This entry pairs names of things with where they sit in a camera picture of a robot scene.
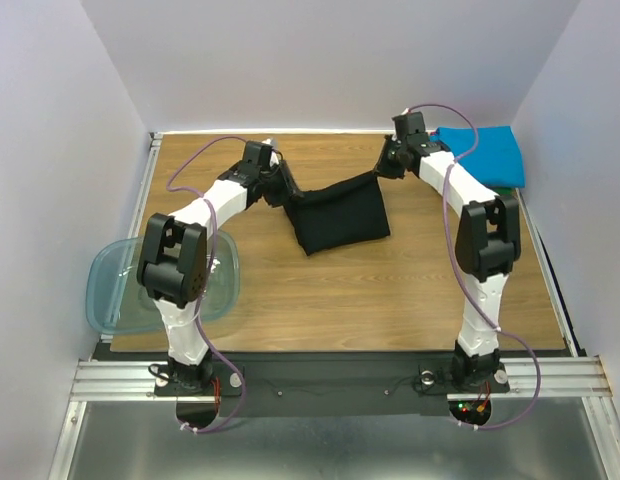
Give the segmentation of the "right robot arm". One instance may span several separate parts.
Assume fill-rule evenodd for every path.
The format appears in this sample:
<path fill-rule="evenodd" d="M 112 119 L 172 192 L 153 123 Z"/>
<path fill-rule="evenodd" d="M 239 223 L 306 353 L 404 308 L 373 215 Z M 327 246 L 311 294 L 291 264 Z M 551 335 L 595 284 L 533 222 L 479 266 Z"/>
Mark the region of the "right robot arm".
<path fill-rule="evenodd" d="M 482 185 L 441 143 L 385 136 L 374 173 L 398 179 L 407 172 L 441 194 L 444 212 L 459 218 L 450 245 L 465 303 L 450 378 L 456 387 L 472 390 L 500 369 L 502 294 L 521 255 L 519 203 Z"/>

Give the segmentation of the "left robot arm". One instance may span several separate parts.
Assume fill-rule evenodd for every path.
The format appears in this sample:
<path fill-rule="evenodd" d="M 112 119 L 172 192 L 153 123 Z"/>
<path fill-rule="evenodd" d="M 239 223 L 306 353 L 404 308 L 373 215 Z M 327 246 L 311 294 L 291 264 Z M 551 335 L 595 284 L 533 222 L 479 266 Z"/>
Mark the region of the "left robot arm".
<path fill-rule="evenodd" d="M 192 394 L 212 382 L 213 348 L 201 334 L 200 308 L 208 289 L 218 230 L 232 217 L 264 198 L 277 205 L 295 191 L 278 151 L 267 161 L 241 160 L 205 192 L 167 184 L 171 193 L 195 199 L 169 215 L 147 222 L 137 267 L 137 282 L 158 309 L 168 340 L 168 366 L 156 376 Z"/>

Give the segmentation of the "black t-shirt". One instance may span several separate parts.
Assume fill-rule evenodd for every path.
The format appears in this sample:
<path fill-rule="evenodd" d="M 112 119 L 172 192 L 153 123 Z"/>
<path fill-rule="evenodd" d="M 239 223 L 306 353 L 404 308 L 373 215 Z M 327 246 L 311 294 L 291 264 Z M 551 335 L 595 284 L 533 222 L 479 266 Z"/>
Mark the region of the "black t-shirt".
<path fill-rule="evenodd" d="M 391 234 L 377 177 L 365 172 L 284 204 L 296 239 L 308 256 Z"/>

